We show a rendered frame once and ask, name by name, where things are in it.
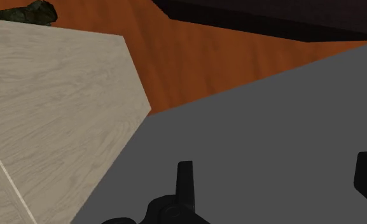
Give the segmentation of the dark green lumpy object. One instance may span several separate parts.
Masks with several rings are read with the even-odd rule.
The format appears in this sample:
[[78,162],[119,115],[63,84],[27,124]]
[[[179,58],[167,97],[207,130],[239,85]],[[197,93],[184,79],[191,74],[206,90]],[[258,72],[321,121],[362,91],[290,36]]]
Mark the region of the dark green lumpy object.
[[10,22],[51,26],[57,19],[54,5],[46,0],[35,0],[27,6],[0,10],[0,20]]

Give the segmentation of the dark brown furniture block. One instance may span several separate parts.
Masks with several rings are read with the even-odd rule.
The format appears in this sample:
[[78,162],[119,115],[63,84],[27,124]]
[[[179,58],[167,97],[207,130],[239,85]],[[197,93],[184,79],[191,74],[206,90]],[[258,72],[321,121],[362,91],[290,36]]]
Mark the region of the dark brown furniture block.
[[367,41],[367,0],[152,0],[170,19],[302,42]]

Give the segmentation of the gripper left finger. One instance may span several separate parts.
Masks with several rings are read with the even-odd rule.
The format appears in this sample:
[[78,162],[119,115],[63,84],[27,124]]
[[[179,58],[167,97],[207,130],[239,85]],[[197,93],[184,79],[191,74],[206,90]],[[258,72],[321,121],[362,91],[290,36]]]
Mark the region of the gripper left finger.
[[178,163],[175,194],[153,199],[140,223],[121,217],[106,220],[101,224],[210,224],[195,211],[193,162]]

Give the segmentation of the grey robot stand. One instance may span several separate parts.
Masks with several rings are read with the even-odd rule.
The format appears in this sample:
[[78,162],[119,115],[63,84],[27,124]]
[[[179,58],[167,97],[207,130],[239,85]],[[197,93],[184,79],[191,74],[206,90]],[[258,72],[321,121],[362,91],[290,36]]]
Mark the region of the grey robot stand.
[[72,224],[141,221],[183,160],[210,224],[367,224],[360,151],[367,45],[147,117]]

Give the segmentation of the pale wood table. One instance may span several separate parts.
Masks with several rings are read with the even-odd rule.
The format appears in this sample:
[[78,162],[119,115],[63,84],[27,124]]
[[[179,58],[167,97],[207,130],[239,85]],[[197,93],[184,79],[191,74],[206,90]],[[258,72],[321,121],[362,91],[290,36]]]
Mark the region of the pale wood table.
[[123,37],[0,20],[0,224],[70,224],[150,109]]

